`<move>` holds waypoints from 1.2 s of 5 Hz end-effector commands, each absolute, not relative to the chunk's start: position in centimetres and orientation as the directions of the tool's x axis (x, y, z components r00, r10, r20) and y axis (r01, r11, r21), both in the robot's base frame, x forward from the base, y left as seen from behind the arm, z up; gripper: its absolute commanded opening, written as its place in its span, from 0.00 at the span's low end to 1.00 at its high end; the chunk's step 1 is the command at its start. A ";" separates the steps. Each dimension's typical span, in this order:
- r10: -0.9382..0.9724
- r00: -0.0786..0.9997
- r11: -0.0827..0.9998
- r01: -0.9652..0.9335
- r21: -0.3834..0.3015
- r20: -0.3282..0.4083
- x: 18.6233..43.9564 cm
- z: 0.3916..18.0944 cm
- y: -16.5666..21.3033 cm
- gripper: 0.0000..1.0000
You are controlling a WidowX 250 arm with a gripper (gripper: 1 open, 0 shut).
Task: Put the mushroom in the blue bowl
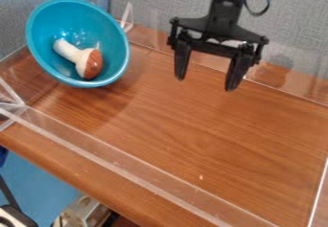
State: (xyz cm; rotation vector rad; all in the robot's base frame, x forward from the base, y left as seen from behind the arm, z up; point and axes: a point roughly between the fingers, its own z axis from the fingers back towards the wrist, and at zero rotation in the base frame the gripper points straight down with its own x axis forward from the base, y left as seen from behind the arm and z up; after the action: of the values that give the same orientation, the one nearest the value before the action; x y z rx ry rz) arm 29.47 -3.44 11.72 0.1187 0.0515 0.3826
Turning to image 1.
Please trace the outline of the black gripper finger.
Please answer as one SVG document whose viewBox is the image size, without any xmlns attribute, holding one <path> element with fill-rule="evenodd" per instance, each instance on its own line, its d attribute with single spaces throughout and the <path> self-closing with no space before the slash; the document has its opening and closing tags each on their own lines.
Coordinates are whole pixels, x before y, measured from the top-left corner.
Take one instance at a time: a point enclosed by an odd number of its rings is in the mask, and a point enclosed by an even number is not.
<svg viewBox="0 0 328 227">
<path fill-rule="evenodd" d="M 224 83 L 227 91 L 232 91 L 239 87 L 244 76 L 248 74 L 250 68 L 254 66 L 254 52 L 237 51 L 229 58 L 231 62 Z"/>
<path fill-rule="evenodd" d="M 184 41 L 179 40 L 176 43 L 176 50 L 175 50 L 175 75 L 176 78 L 180 80 L 185 79 L 189 62 L 192 56 L 192 45 Z"/>
</svg>

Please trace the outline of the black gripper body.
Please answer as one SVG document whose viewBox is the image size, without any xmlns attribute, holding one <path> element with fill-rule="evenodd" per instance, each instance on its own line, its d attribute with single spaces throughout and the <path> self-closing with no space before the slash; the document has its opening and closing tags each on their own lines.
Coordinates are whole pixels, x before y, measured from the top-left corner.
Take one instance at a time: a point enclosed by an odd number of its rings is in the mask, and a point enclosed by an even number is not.
<svg viewBox="0 0 328 227">
<path fill-rule="evenodd" d="M 252 51 L 255 66 L 270 39 L 239 25 L 243 8 L 248 7 L 247 0 L 212 0 L 205 16 L 173 17 L 168 45 L 176 50 L 177 41 L 184 40 L 192 45 L 192 51 L 228 58 L 237 51 Z"/>
</svg>

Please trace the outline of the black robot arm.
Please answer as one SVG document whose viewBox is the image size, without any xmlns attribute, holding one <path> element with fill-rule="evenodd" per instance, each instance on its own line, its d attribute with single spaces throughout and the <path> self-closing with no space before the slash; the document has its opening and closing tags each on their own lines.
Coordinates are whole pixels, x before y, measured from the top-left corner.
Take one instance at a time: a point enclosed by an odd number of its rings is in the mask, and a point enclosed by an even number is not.
<svg viewBox="0 0 328 227">
<path fill-rule="evenodd" d="M 209 13 L 200 18 L 173 17 L 168 45 L 175 50 L 175 76 L 184 80 L 193 51 L 231 59 L 224 89 L 235 90 L 250 69 L 262 61 L 267 36 L 239 25 L 243 8 L 252 16 L 268 12 L 271 0 L 263 11 L 251 10 L 248 0 L 212 0 Z"/>
</svg>

